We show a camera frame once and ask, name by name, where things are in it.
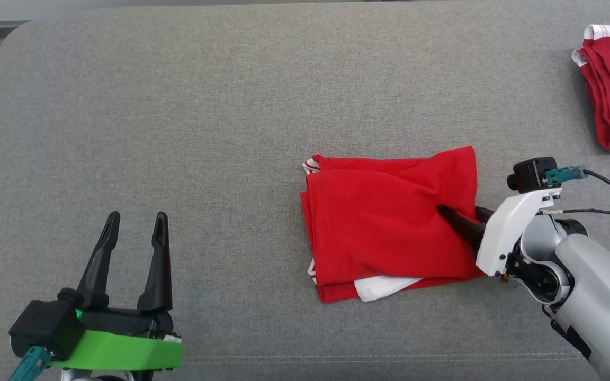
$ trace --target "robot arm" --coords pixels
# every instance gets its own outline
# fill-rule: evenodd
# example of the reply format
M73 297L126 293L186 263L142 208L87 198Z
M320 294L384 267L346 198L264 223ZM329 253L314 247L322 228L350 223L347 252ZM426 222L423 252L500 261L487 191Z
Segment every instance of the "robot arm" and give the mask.
M174 332L169 224L159 212L152 235L152 262L135 309L109 307L106 293L119 212L100 234L77 289L57 301L32 301L9 330L11 348L22 358L11 380L32 380L47 367L63 369L62 381L97 381L92 371L120 371L126 381L151 381L155 371L182 363L182 339ZM111 376L109 379L122 379Z
M586 178L583 168L557 169L545 157L520 162L514 171L508 185L521 194L484 218L478 209L477 219L485 224L445 205L439 213L472 244L484 273L525 285L557 333L610 381L610 252L576 220L540 212L560 198L557 180Z
M572 234L556 253L576 284L559 308L544 308L600 378L610 381L610 251L590 237Z

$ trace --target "couch cushion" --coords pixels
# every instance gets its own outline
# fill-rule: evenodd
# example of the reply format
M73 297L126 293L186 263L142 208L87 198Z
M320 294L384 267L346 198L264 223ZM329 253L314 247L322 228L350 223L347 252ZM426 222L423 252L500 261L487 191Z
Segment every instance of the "couch cushion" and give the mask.
M169 214L184 366L155 379L596 379L515 284L322 304L300 165L467 144L479 205L518 161L610 176L571 51L610 3L336 3L102 10L0 50L0 379L31 299L76 287L109 212L113 306L145 286ZM562 207L610 207L597 180ZM610 248L610 217L578 217ZM48 371L43 379L56 379Z

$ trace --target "gray robot arm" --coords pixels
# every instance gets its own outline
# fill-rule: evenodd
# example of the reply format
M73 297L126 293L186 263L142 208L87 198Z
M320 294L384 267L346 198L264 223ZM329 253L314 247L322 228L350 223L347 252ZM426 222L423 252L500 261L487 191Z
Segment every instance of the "gray robot arm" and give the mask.
M562 211L542 210L560 198L562 182L596 174L583 166L557 169L552 157L519 162L513 171L508 186L520 194L495 212L478 207L482 224L447 205L438 211L472 244L484 273L525 285L557 333L610 381L610 252L576 220L554 219Z
M558 309L544 308L600 378L610 381L610 251L590 237L572 234L555 252L575 284Z

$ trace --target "gray couch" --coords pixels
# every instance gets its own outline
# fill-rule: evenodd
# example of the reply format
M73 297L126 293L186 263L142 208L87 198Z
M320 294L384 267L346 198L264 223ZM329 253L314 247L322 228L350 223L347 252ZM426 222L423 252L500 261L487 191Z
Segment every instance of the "gray couch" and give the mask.
M610 176L571 51L610 4L538 0L103 10L0 50L0 379L28 301L76 287L122 214L108 292L134 306L169 214L184 366L155 379L596 379L515 284L319 302L300 164L471 144L478 203L554 155ZM610 208L597 180L561 207ZM610 248L610 217L579 217ZM58 378L57 370L42 379Z

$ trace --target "green plastic part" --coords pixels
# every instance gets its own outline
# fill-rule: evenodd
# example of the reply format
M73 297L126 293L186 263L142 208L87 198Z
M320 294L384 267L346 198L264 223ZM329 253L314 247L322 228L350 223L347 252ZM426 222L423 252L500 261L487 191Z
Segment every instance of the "green plastic part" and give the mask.
M584 169L586 169L585 166L550 169L545 172L545 179L543 182L545 185L555 186L557 184L566 183L567 181L587 178L588 175L584 174Z
M182 363L182 344L159 339L134 338L101 331L85 331L67 361L54 367L103 371L170 369Z

